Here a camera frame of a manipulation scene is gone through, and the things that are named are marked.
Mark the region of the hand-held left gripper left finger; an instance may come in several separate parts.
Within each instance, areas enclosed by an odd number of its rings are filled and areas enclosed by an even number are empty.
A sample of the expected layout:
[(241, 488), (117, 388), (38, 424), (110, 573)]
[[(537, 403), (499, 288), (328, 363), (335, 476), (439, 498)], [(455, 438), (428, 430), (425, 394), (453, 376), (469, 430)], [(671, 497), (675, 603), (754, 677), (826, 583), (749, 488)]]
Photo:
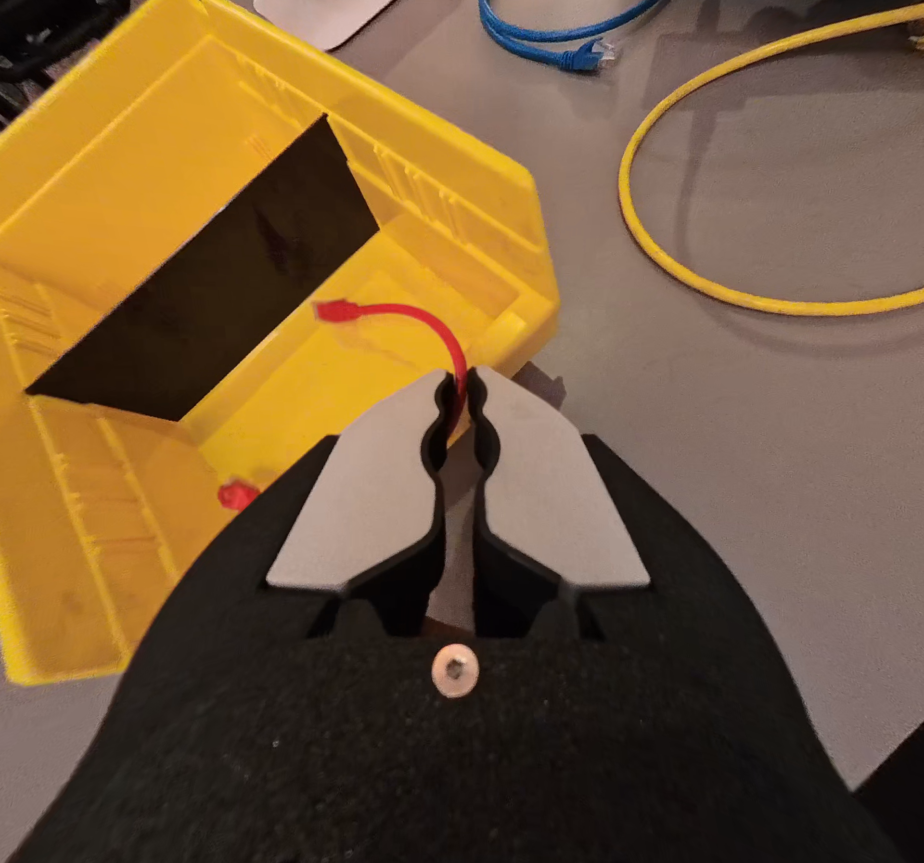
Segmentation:
[(456, 382), (423, 375), (335, 439), (266, 576), (269, 587), (372, 605), (385, 631), (420, 634), (445, 570), (445, 464)]

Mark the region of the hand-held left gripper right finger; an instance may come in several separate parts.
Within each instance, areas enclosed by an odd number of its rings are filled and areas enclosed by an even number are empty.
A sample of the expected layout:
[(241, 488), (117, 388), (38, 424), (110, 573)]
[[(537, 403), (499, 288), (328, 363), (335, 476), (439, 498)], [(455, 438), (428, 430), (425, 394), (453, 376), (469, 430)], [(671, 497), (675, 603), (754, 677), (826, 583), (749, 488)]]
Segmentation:
[(578, 428), (487, 366), (468, 376), (481, 474), (473, 522), (480, 638), (522, 638), (542, 610), (580, 614), (590, 595), (647, 589), (651, 576)]

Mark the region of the yellow plastic bin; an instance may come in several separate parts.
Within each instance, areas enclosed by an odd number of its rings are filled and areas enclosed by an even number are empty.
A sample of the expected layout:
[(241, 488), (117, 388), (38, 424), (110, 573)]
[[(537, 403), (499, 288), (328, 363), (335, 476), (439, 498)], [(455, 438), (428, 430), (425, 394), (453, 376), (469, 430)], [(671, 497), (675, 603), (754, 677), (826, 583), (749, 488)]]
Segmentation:
[[(321, 115), (379, 231), (179, 421), (32, 381)], [(2, 661), (20, 685), (122, 672), (232, 518), (316, 442), (434, 369), (438, 318), (518, 372), (560, 296), (526, 168), (225, 0), (149, 0), (2, 132)]]

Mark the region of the black bin divider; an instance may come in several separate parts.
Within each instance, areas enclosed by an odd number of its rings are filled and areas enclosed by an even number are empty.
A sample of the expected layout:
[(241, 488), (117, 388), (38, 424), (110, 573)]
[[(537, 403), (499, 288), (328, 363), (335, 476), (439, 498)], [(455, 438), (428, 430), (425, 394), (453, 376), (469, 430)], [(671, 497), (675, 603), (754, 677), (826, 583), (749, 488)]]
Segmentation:
[(179, 421), (378, 231), (323, 114), (25, 392)]

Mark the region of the black office chair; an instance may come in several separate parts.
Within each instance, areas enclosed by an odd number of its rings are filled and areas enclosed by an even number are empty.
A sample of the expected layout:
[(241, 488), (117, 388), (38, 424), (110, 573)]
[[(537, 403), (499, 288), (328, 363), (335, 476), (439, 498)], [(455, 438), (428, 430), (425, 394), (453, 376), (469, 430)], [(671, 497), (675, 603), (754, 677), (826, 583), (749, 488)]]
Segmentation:
[(48, 90), (48, 68), (102, 39), (129, 13), (131, 0), (1, 0), (1, 123), (28, 105), (25, 87)]

